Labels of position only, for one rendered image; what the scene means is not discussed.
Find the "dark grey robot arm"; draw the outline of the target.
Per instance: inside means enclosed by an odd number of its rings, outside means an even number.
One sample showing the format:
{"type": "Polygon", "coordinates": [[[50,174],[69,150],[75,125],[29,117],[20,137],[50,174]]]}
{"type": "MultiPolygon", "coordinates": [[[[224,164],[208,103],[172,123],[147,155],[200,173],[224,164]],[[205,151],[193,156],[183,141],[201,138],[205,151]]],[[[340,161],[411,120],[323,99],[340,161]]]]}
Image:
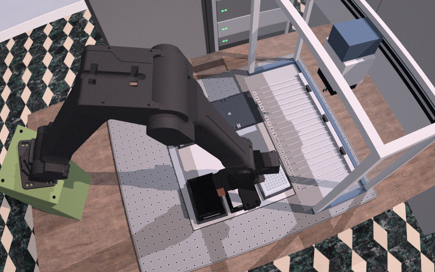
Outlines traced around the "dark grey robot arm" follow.
{"type": "Polygon", "coordinates": [[[193,79],[192,64],[175,45],[86,45],[74,86],[54,121],[38,127],[36,138],[18,142],[23,189],[67,179],[73,153],[109,119],[145,125],[146,134],[165,146],[194,142],[206,150],[234,177],[228,173],[244,211],[261,204],[255,173],[279,173],[279,153],[253,150],[249,138],[237,134],[206,98],[193,79]]]}

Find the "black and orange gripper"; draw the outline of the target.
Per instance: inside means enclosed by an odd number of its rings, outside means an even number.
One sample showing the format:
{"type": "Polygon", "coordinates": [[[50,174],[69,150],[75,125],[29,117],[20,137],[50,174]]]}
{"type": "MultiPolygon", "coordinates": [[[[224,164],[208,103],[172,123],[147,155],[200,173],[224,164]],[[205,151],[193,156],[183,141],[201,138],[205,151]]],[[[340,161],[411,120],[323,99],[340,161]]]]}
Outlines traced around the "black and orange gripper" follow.
{"type": "MultiPolygon", "coordinates": [[[[255,176],[256,178],[255,178],[254,185],[260,184],[265,181],[264,175],[256,175],[255,173],[255,176]]],[[[226,168],[220,169],[218,173],[212,174],[212,178],[219,197],[225,196],[226,195],[225,192],[231,190],[231,186],[228,182],[228,172],[226,171],[226,168]]]]}

